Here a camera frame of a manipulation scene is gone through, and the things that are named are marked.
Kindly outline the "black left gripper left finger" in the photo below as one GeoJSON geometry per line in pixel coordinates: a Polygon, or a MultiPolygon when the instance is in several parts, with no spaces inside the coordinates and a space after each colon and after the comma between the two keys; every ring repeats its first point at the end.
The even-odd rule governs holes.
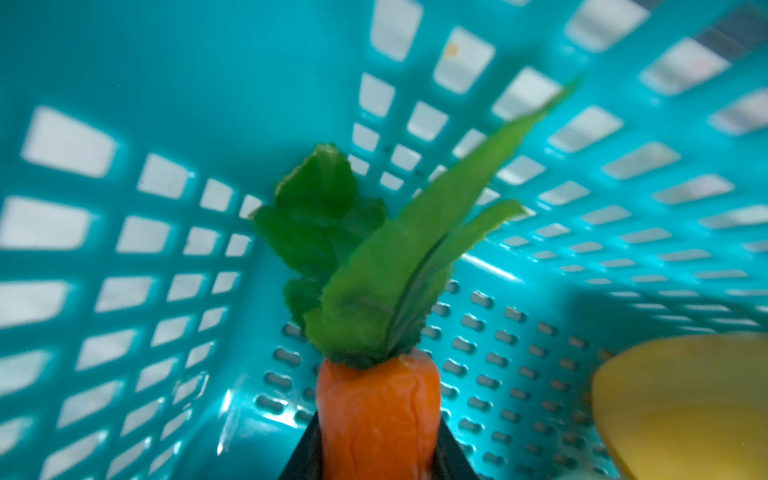
{"type": "Polygon", "coordinates": [[[279,480],[322,480],[322,436],[319,416],[315,414],[309,422],[279,480]]]}

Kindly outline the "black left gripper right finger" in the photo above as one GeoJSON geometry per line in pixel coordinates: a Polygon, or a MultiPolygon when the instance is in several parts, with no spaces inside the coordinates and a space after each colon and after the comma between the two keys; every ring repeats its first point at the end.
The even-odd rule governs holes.
{"type": "Polygon", "coordinates": [[[435,480],[478,480],[462,448],[454,438],[445,420],[440,421],[433,459],[435,480]]]}

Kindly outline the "orange toy carrot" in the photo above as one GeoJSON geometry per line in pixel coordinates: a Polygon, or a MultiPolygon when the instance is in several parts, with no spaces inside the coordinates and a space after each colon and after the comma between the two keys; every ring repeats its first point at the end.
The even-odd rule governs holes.
{"type": "Polygon", "coordinates": [[[516,200],[479,207],[492,178],[565,99],[505,123],[396,216],[362,195],[348,159],[319,144],[251,213],[292,270],[284,303],[321,354],[315,386],[323,479],[434,479],[441,377],[418,347],[456,261],[505,222],[516,200]]]}

